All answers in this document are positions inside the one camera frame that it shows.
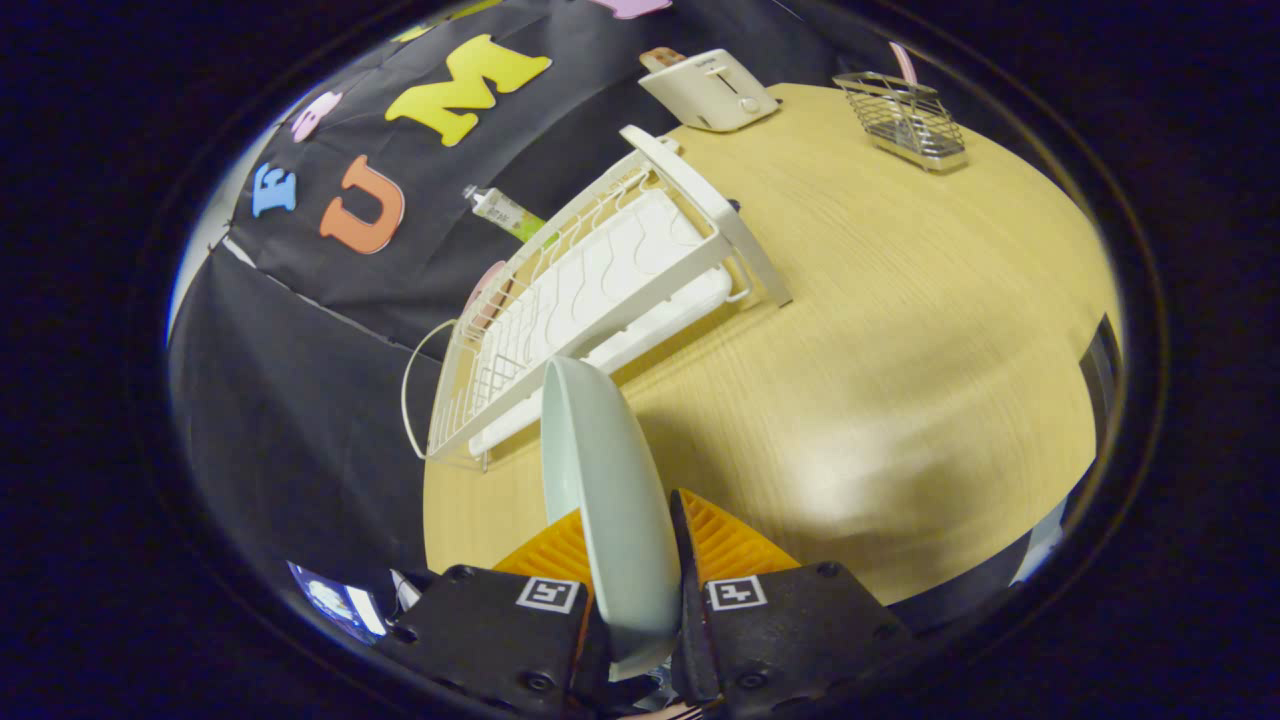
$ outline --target dish rack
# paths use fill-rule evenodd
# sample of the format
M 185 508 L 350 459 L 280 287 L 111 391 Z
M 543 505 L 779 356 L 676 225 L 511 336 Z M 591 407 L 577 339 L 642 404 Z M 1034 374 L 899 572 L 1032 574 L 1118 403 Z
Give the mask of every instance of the dish rack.
M 960 126 L 932 87 L 881 73 L 831 78 L 845 88 L 872 142 L 925 170 L 946 172 L 969 161 Z
M 472 459 L 540 414 L 556 355 L 613 372 L 728 295 L 722 263 L 741 258 L 780 306 L 791 295 L 730 202 L 672 150 L 627 126 L 635 150 L 525 243 L 452 328 L 428 457 Z

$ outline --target table surface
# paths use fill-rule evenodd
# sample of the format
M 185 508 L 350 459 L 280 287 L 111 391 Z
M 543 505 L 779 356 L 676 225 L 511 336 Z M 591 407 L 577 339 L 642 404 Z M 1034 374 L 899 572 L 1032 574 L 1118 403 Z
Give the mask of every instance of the table surface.
M 795 301 L 758 290 L 613 378 L 667 491 L 891 603 L 1006 547 L 1088 468 L 1079 359 L 1103 314 L 1123 332 L 1114 277 L 1080 209 L 992 141 L 965 129 L 969 165 L 934 176 L 873 147 L 841 91 L 769 90 L 772 117 L 669 136 Z M 492 566 L 545 527 L 538 432 L 484 474 L 426 464 L 433 570 Z

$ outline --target foam letter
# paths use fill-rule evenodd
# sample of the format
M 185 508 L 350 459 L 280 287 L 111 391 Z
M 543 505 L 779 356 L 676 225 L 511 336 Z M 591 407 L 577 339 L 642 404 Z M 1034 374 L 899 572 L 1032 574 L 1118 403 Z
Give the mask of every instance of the foam letter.
M 342 197 L 329 201 L 329 208 L 320 219 L 320 234 L 335 237 L 347 247 L 364 255 L 378 252 L 392 241 L 392 234 L 404 219 L 404 193 L 399 186 L 387 179 L 369 167 L 369 156 L 361 155 L 352 160 L 342 176 L 342 187 L 358 187 L 383 204 L 383 211 L 372 223 L 366 223 L 342 206 Z
M 325 92 L 320 97 L 316 97 L 307 105 L 306 110 L 298 115 L 298 119 L 293 120 L 293 142 L 302 142 L 311 135 L 311 131 L 316 129 L 320 124 L 320 118 L 328 115 L 338 106 L 338 101 L 342 100 L 340 92 Z
M 500 5 L 500 4 L 502 4 L 502 0 L 480 0 L 475 5 L 467 5 L 466 8 L 462 8 L 461 10 L 458 10 L 457 13 L 453 13 L 452 15 L 449 15 L 449 19 L 451 20 L 456 20 L 458 18 L 465 18 L 467 15 L 474 15 L 474 14 L 479 13 L 480 10 L 488 10 L 489 8 L 493 8 L 494 5 Z
M 297 205 L 297 181 L 298 176 L 284 174 L 279 168 L 271 170 L 270 163 L 262 163 L 253 173 L 253 217 L 271 208 L 284 208 L 292 213 Z
M 671 5 L 671 0 L 591 0 L 613 10 L 613 17 L 630 20 Z
M 445 108 L 493 108 L 494 97 L 485 78 L 498 92 L 515 92 L 550 67 L 550 58 L 530 58 L 494 45 L 489 35 L 477 35 L 444 59 L 453 79 L 411 87 L 387 108 L 387 119 L 410 118 L 440 133 L 440 142 L 453 147 L 476 127 L 475 113 L 458 115 Z

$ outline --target orange gripper pad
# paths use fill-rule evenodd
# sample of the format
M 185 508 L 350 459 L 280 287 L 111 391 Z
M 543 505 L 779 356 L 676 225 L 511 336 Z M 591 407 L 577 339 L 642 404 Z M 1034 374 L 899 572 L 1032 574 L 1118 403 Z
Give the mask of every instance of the orange gripper pad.
M 677 492 L 694 541 L 699 584 L 800 566 L 746 523 L 687 489 Z
M 582 512 L 575 510 L 552 523 L 493 569 L 553 580 L 577 580 L 586 585 L 588 592 L 593 592 Z

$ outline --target letter m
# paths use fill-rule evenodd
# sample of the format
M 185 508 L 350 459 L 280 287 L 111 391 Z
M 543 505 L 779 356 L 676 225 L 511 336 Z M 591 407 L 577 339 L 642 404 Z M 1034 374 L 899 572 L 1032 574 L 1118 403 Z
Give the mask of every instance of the letter m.
M 460 45 L 444 64 L 449 82 L 419 85 L 401 94 L 387 108 L 387 119 L 411 118 L 440 133 L 440 142 L 453 147 L 476 127 L 475 113 L 457 114 L 447 108 L 493 108 L 495 101 L 485 78 L 498 92 L 513 92 L 550 67 L 550 58 L 530 58 L 494 45 L 489 35 L 477 35 Z

